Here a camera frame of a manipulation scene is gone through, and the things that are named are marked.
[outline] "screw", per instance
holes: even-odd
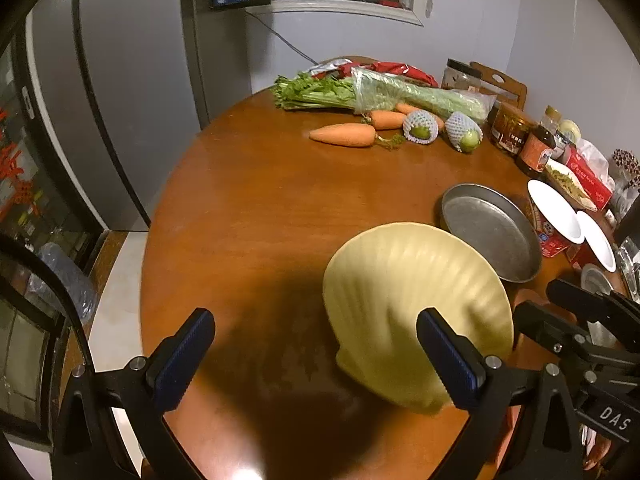
[[[71,375],[75,378],[81,377],[82,374],[84,374],[84,365],[78,365],[71,371]]]
[[[587,370],[584,373],[584,380],[587,381],[589,384],[593,384],[595,381],[598,380],[598,376],[595,374],[595,372],[592,372],[591,370]]]
[[[492,370],[497,370],[498,368],[500,368],[502,366],[502,361],[500,361],[500,358],[495,356],[495,355],[488,355],[484,359],[484,362]]]
[[[558,368],[558,366],[553,363],[549,363],[547,366],[545,366],[545,370],[546,370],[546,373],[548,373],[553,377],[555,377],[560,373],[560,368]]]
[[[129,368],[132,370],[138,371],[142,370],[146,365],[146,358],[144,357],[134,357],[131,361],[129,361]]]

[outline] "window sill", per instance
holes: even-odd
[[[342,12],[422,26],[420,19],[411,10],[353,0],[277,0],[270,5],[247,7],[245,10],[254,15],[272,12]]]

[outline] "floor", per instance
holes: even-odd
[[[105,247],[100,252],[119,250],[113,267],[108,265],[108,278],[98,303],[93,323],[90,325],[89,347],[94,358],[96,371],[123,368],[132,357],[142,355],[140,334],[140,277],[142,258],[145,252],[146,232],[131,232],[122,237],[112,247]],[[67,351],[65,367],[74,365],[73,345]],[[138,472],[142,465],[142,452],[131,429],[124,410],[113,410],[129,455]],[[27,447],[14,446],[20,460],[34,480],[50,480],[51,469],[49,455]]]

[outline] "black lid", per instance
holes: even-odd
[[[473,77],[477,77],[478,79],[482,79],[482,72],[480,72],[477,68],[473,68],[466,63],[462,63],[461,61],[456,61],[455,59],[449,58],[447,61],[447,66],[452,68],[453,70],[458,70],[458,72],[464,72]]]

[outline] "green fruit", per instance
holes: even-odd
[[[471,153],[480,144],[480,135],[476,130],[469,130],[460,139],[460,150],[464,153]]]
[[[431,137],[431,132],[426,126],[414,126],[411,128],[411,134],[416,139],[427,140]]]

